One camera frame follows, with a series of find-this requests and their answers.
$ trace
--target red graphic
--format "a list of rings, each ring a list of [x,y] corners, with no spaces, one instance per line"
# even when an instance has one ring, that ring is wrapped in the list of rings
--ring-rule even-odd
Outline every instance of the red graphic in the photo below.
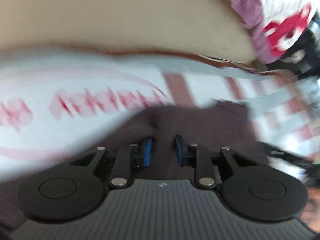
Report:
[[[32,112],[21,98],[11,99],[7,104],[0,102],[1,126],[12,126],[16,130],[19,130],[20,125],[25,126],[30,124],[32,118]]]
[[[268,40],[272,46],[271,51],[275,56],[282,56],[297,41],[308,26],[310,12],[311,5],[307,5],[298,14],[288,17],[282,23],[270,22],[264,28],[266,35],[270,30],[275,30],[268,35]]]
[[[88,89],[71,95],[65,90],[59,90],[51,101],[49,111],[55,119],[59,120],[64,113],[71,117],[75,114],[92,116],[97,111],[103,113],[119,111],[120,106],[127,110],[134,110],[151,105],[163,105],[160,96],[154,90],[151,92],[152,96],[146,97],[139,91],[134,94],[129,90],[113,91],[109,87],[95,94],[90,93]]]

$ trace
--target pink fabric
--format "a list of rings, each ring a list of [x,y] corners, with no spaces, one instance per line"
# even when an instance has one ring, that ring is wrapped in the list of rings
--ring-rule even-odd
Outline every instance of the pink fabric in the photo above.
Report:
[[[271,63],[279,59],[271,54],[271,46],[263,31],[263,14],[260,0],[230,0],[231,7],[242,17],[243,26],[249,29],[250,39],[258,59]]]

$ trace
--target silver rivet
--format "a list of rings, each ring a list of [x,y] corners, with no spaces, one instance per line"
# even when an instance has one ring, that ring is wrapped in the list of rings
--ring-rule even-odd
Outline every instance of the silver rivet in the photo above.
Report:
[[[212,186],[214,184],[214,179],[212,178],[201,178],[199,183],[203,186]]]
[[[111,184],[115,186],[123,186],[127,184],[127,180],[125,178],[114,178],[111,180]]]

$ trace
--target grooved gray panel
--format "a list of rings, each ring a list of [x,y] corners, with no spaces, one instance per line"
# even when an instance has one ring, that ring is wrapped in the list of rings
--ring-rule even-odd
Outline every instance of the grooved gray panel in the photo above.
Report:
[[[310,240],[299,220],[261,224],[237,217],[188,180],[142,180],[109,193],[95,212],[47,225],[27,220],[14,240]]]

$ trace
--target beige wall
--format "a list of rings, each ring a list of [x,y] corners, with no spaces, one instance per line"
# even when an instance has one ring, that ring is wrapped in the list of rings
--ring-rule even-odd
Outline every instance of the beige wall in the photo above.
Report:
[[[0,49],[50,42],[116,41],[254,58],[227,0],[0,0]]]

